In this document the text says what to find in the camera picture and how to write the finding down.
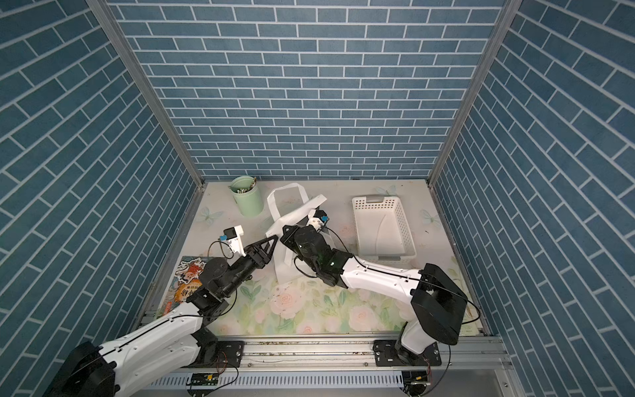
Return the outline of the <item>white plastic basket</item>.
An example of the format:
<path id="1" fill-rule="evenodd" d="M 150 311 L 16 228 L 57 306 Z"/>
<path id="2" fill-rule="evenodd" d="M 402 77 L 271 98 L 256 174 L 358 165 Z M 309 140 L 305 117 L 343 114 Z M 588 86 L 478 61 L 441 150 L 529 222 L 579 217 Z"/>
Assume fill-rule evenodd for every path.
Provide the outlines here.
<path id="1" fill-rule="evenodd" d="M 396 196 L 352 199 L 358 253 L 362 258 L 405 266 L 417 256 L 402 202 Z"/>

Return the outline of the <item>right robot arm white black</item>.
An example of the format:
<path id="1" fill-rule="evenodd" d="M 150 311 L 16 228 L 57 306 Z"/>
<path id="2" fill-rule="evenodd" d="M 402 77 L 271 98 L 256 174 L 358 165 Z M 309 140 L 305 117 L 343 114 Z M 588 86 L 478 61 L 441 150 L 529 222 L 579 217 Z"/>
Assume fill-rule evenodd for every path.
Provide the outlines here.
<path id="1" fill-rule="evenodd" d="M 458 344 L 470 300 L 441 267 L 405 270 L 364 261 L 329 246 L 312 226 L 284 226 L 280 242 L 328 286 L 366 289 L 410 305 L 416 319 L 395 344 L 401 360 L 413 365 L 435 343 Z"/>

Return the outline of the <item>white insulated delivery bag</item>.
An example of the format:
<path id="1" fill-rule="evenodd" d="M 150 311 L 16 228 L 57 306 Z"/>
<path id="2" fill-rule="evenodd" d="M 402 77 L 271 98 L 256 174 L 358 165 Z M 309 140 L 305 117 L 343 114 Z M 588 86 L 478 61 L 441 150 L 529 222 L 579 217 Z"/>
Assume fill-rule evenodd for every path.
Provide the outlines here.
<path id="1" fill-rule="evenodd" d="M 298 190 L 302 203 L 293 211 L 281 216 L 276 203 L 275 193 L 293 189 Z M 277 236 L 278 238 L 274 249 L 273 262 L 276 279 L 280 285 L 296 280 L 303 275 L 294 265 L 294 258 L 297 256 L 294 251 L 294 234 L 300 228 L 311 226 L 318 230 L 323 225 L 323 221 L 318 220 L 318 216 L 315 213 L 326 201 L 327 198 L 324 195 L 309 199 L 305 188 L 298 183 L 291 183 L 276 188 L 267 197 L 267 204 L 274 223 L 266 231 L 266 236 L 268 238 Z"/>

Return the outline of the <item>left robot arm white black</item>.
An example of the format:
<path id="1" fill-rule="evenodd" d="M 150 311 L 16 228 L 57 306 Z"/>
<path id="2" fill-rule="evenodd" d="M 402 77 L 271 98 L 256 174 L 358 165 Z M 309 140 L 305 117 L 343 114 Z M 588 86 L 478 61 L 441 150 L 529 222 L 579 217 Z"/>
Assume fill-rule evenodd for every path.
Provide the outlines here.
<path id="1" fill-rule="evenodd" d="M 163 317 L 99 346 L 73 349 L 45 391 L 46 396 L 130 396 L 160 377 L 212 353 L 217 337 L 208 324 L 218 319 L 228 298 L 252 273 L 268 265 L 277 236 L 252 243 L 230 264 L 211 258 L 199 276 L 201 286 Z"/>

